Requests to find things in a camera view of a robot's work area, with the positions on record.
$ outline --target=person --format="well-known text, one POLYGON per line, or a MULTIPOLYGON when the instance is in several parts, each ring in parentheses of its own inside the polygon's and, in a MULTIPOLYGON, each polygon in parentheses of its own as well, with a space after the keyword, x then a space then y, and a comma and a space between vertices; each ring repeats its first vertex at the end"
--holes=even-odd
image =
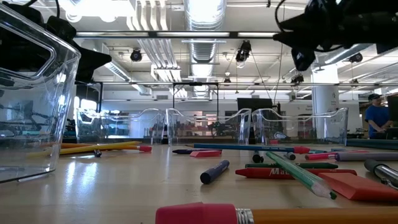
POLYGON ((381 105, 381 95, 370 94, 368 100, 372 105, 366 109, 365 121, 369 123, 370 139, 386 139, 384 131, 392 125, 389 110, 381 105))

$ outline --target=blue shirt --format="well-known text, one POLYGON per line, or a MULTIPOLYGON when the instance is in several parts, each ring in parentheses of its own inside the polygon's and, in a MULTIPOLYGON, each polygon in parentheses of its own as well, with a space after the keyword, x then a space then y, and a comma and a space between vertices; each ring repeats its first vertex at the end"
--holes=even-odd
MULTIPOLYGON (((390 120, 390 115, 388 108, 385 106, 373 106, 371 105, 366 109, 365 112, 365 121, 372 120, 379 127, 385 125, 387 121, 390 120)), ((369 137, 374 137, 377 132, 371 125, 369 125, 369 137)))

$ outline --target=transparent tray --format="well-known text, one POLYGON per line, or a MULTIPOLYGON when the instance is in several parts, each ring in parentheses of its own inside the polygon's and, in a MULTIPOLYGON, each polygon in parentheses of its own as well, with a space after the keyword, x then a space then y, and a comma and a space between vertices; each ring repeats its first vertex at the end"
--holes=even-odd
POLYGON ((311 116, 281 116, 272 109, 259 109, 252 120, 257 144, 346 145, 348 108, 311 116))
POLYGON ((77 140, 79 143, 95 144, 123 141, 160 144, 163 139, 164 123, 165 112, 155 108, 127 116, 77 109, 77 140))
POLYGON ((0 67, 0 182, 6 182, 56 169, 80 53, 3 4, 0 34, 50 55, 37 72, 0 67))
POLYGON ((167 109, 169 145, 192 143, 248 144, 251 110, 242 109, 232 116, 185 116, 167 109))

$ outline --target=pink eraser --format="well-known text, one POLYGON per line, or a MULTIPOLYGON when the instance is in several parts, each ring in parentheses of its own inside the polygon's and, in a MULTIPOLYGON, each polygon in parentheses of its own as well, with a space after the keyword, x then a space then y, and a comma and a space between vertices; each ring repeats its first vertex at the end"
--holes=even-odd
POLYGON ((295 146, 295 147, 293 147, 293 149, 294 149, 294 153, 297 153, 297 154, 306 154, 306 153, 309 153, 311 150, 309 147, 304 147, 304 146, 295 146))
POLYGON ((385 201, 398 200, 398 190, 373 180, 347 173, 322 173, 318 175, 329 186, 350 200, 385 201))
POLYGON ((139 146, 139 150, 141 152, 152 152, 152 147, 151 146, 139 146))
POLYGON ((174 205, 156 211, 155 224, 237 224, 232 204, 204 204, 202 202, 174 205))
POLYGON ((212 151, 193 151, 190 156, 192 157, 212 157, 219 156, 222 153, 220 150, 212 150, 212 151))

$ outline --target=wooden table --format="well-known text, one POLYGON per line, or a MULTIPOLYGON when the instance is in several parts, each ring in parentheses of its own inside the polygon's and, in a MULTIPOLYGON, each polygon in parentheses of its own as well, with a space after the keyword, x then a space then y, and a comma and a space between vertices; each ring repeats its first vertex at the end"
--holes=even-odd
MULTIPOLYGON (((221 157, 196 159, 172 154, 166 145, 154 147, 152 153, 109 151, 102 158, 91 154, 62 156, 57 170, 46 177, 0 185, 1 223, 150 224, 159 207, 201 201, 233 203, 241 208, 383 206, 349 201, 340 195, 336 200, 320 198, 295 180, 235 175, 234 171, 244 168, 251 157, 252 152, 224 150, 221 157), (230 161, 229 170, 211 185, 202 185, 200 174, 221 159, 230 161)), ((303 156, 296 161, 303 162, 303 156)), ((338 164, 374 179, 363 162, 338 164)), ((386 164, 398 169, 398 162, 386 164)))

